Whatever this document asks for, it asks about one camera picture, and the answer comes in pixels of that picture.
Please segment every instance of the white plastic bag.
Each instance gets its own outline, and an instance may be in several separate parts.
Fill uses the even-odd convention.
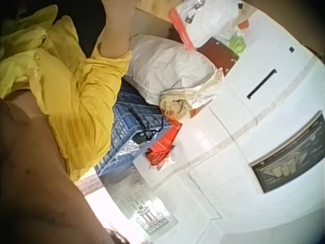
[[[203,46],[213,35],[224,39],[233,35],[234,23],[239,15],[239,2],[187,0],[172,9],[169,18],[184,44],[193,50]]]
[[[164,95],[164,101],[183,100],[188,104],[184,109],[190,111],[212,101],[221,92],[222,71],[197,51],[147,35],[131,38],[130,47],[133,54],[125,80],[149,104],[160,105]]]

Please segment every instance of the skin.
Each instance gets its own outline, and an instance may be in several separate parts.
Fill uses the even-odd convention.
[[[106,28],[100,52],[107,58],[129,50],[135,0],[102,0]],[[46,117],[29,91],[1,100],[0,243],[119,243],[98,221],[69,180]]]

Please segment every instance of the person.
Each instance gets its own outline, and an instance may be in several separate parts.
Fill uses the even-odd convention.
[[[102,4],[105,28],[89,58],[69,16],[53,24],[57,6],[2,24],[1,243],[128,243],[74,184],[109,150],[131,55],[136,1]]]
[[[109,151],[113,109],[130,61],[135,0],[102,0],[106,25],[86,58],[69,16],[52,5],[2,24],[1,98],[27,89],[53,131],[66,170],[78,181]]]

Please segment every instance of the plastic crate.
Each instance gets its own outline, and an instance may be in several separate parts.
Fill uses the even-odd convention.
[[[157,106],[147,104],[133,87],[125,88],[122,85],[113,111],[114,123],[111,134],[111,147],[95,167],[97,175],[104,175],[131,163],[137,156],[146,152],[152,143],[172,126],[164,118],[160,109]],[[143,131],[143,125],[145,125],[146,129],[157,131],[157,133],[153,140],[136,147],[133,137]],[[121,151],[130,147],[133,150],[121,154]]]

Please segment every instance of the green object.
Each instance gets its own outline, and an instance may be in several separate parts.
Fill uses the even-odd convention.
[[[234,34],[229,40],[229,48],[237,55],[242,53],[246,48],[244,38]]]

